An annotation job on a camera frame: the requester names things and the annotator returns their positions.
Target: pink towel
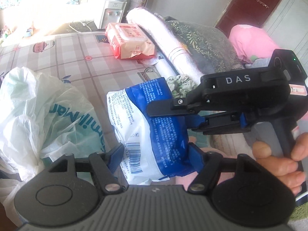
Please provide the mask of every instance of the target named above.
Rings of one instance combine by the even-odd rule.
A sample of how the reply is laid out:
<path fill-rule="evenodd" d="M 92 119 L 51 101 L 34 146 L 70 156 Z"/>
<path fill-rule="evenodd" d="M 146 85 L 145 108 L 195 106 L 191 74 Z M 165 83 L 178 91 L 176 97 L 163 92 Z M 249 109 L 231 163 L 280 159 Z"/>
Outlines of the pink towel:
<path fill-rule="evenodd" d="M 259 58 L 271 58 L 273 51 L 280 48 L 264 29 L 250 25 L 234 26 L 229 40 L 238 58 L 247 63 L 253 63 Z"/>

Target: red and white package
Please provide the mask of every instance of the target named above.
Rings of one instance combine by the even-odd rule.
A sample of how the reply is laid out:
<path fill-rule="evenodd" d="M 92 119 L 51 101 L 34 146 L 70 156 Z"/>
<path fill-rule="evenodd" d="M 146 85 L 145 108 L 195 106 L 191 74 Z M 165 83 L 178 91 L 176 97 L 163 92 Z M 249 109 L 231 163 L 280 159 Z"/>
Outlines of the red and white package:
<path fill-rule="evenodd" d="M 116 59 L 151 59 L 155 56 L 155 45 L 135 24 L 109 23 L 105 35 Z"/>

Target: blue and white package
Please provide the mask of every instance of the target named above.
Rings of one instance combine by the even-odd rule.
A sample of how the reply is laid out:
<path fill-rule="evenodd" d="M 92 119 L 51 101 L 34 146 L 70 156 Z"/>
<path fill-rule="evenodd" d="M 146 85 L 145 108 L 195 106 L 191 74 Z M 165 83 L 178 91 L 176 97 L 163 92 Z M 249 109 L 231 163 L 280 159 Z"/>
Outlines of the blue and white package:
<path fill-rule="evenodd" d="M 164 78 L 107 94 L 110 122 L 125 146 L 121 169 L 129 184 L 149 185 L 194 172 L 184 117 L 149 118 L 146 113 L 151 101 L 171 98 Z"/>

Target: floor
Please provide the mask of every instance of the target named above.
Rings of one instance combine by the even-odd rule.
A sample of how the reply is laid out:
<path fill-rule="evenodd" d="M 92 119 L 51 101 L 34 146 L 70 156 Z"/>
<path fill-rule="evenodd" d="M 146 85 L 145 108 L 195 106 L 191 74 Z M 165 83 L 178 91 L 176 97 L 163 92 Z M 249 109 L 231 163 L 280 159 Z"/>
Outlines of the floor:
<path fill-rule="evenodd" d="M 84 24 L 87 24 L 87 26 L 94 31 L 105 31 L 105 29 L 97 29 L 95 23 L 93 21 L 85 21 Z M 60 27 L 58 27 L 56 30 L 49 32 L 46 35 L 58 35 L 58 34 L 66 34 L 66 33 L 74 33 L 74 31 L 71 27 L 76 29 L 79 32 L 89 32 L 90 29 L 82 24 L 82 22 L 71 22 L 71 23 L 65 23 L 62 24 Z"/>
<path fill-rule="evenodd" d="M 6 214 L 2 204 L 0 204 L 0 231 L 15 231 L 17 227 L 11 222 Z"/>

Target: barcode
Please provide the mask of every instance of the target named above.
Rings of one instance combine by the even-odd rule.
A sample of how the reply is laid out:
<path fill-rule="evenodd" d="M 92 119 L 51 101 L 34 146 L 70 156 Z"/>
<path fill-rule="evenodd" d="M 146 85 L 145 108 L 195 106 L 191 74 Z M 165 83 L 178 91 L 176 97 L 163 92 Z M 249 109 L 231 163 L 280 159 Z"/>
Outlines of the barcode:
<path fill-rule="evenodd" d="M 129 165 L 131 168 L 131 174 L 142 173 L 140 166 L 141 150 L 139 142 L 126 143 L 126 148 L 129 155 Z"/>

